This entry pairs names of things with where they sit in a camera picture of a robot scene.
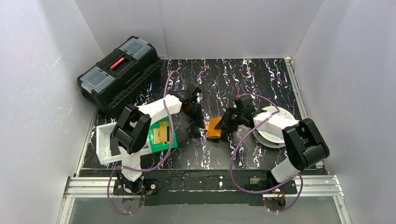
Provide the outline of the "orange leather card holder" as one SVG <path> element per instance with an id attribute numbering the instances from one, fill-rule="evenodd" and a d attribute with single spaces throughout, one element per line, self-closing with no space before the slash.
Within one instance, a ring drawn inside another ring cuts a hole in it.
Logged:
<path id="1" fill-rule="evenodd" d="M 216 125 L 221 121 L 221 117 L 210 119 L 209 125 L 206 126 L 206 137 L 209 140 L 219 139 L 221 137 L 221 129 L 215 129 Z"/>

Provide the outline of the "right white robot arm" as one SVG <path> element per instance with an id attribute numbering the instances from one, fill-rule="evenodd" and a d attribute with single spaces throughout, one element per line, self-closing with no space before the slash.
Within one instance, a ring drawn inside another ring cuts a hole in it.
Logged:
<path id="1" fill-rule="evenodd" d="M 272 134 L 285 144 L 288 156 L 267 172 L 267 188 L 278 185 L 329 157 L 330 150 L 312 119 L 285 119 L 279 116 L 279 108 L 273 112 L 255 109 L 247 94 L 235 98 L 234 104 L 226 109 L 219 120 L 211 121 L 211 129 L 236 131 L 238 126 L 244 125 L 251 131 Z"/>

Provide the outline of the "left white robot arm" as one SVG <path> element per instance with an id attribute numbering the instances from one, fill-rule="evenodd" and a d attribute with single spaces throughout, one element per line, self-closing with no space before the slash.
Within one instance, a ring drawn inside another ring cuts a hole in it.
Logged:
<path id="1" fill-rule="evenodd" d="M 121 153 L 121 173 L 118 180 L 130 188 L 137 186 L 143 170 L 140 166 L 141 153 L 147 142 L 150 127 L 173 114 L 184 113 L 190 126 L 204 128 L 202 91 L 198 87 L 178 90 L 153 103 L 134 106 L 127 105 L 118 118 L 112 137 L 118 141 Z"/>

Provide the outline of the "gold card in bin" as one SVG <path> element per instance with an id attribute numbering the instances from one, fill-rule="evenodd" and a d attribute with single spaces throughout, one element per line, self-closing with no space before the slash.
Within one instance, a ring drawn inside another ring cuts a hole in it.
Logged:
<path id="1" fill-rule="evenodd" d="M 170 142 L 170 123 L 169 121 L 160 121 L 159 127 L 153 129 L 154 144 L 167 144 Z"/>

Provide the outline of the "green plastic bin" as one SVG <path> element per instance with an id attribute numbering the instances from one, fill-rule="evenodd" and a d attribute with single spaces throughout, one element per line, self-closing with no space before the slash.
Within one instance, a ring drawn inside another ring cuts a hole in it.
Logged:
<path id="1" fill-rule="evenodd" d="M 169 118 L 163 118 L 154 123 L 148 132 L 149 148 L 153 153 L 166 151 L 170 145 L 171 127 Z"/>

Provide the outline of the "white filament spool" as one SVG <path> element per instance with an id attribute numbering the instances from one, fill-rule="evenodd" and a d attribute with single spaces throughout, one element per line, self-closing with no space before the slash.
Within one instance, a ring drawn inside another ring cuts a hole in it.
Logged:
<path id="1" fill-rule="evenodd" d="M 285 147 L 282 130 L 299 122 L 287 110 L 281 107 L 278 109 L 278 113 L 253 131 L 253 135 L 259 143 L 275 149 Z"/>

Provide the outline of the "black plastic toolbox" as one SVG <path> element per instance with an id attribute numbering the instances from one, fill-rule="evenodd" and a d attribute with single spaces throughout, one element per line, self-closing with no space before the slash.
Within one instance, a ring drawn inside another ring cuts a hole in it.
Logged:
<path id="1" fill-rule="evenodd" d="M 161 76 L 155 47 L 131 36 L 77 78 L 82 95 L 111 116 L 120 114 Z"/>

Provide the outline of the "white foam tray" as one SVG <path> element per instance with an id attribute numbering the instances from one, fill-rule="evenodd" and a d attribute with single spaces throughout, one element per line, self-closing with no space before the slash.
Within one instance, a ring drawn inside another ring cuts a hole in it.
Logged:
<path id="1" fill-rule="evenodd" d="M 137 153 L 128 154 L 126 150 L 123 149 L 120 151 L 118 145 L 116 145 L 115 148 L 120 152 L 120 154 L 112 155 L 111 140 L 115 139 L 111 134 L 116 124 L 116 122 L 113 122 L 96 127 L 96 154 L 101 165 L 121 161 L 127 166 L 134 166 L 140 161 L 141 156 L 152 153 L 149 146 L 149 140 L 146 140 L 146 144 Z"/>

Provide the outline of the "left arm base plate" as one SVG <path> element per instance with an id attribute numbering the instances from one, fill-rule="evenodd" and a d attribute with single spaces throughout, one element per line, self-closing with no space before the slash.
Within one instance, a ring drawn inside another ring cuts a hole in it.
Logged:
<path id="1" fill-rule="evenodd" d="M 125 180 L 115 180 L 114 186 L 110 189 L 113 190 L 113 195 L 126 196 L 126 195 L 157 195 L 159 181 L 157 179 L 141 179 L 135 182 Z"/>

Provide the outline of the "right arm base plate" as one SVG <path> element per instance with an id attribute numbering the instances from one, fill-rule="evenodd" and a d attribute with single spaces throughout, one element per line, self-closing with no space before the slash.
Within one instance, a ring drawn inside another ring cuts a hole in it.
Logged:
<path id="1" fill-rule="evenodd" d="M 250 178 L 248 184 L 245 186 L 246 189 L 251 191 L 262 191 L 267 190 L 276 186 L 277 183 L 272 183 L 271 181 L 267 181 L 266 178 Z M 291 180 L 279 188 L 276 188 L 272 191 L 266 192 L 266 194 L 296 194 L 298 193 L 299 188 L 294 180 Z"/>

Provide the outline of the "aluminium frame rail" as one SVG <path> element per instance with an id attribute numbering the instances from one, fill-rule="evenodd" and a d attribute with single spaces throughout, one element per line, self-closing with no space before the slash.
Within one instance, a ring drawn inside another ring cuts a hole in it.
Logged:
<path id="1" fill-rule="evenodd" d="M 60 224 L 349 224 L 336 176 L 306 175 L 296 194 L 253 195 L 237 190 L 222 171 L 159 172 L 157 195 L 113 195 L 115 180 L 72 177 Z"/>

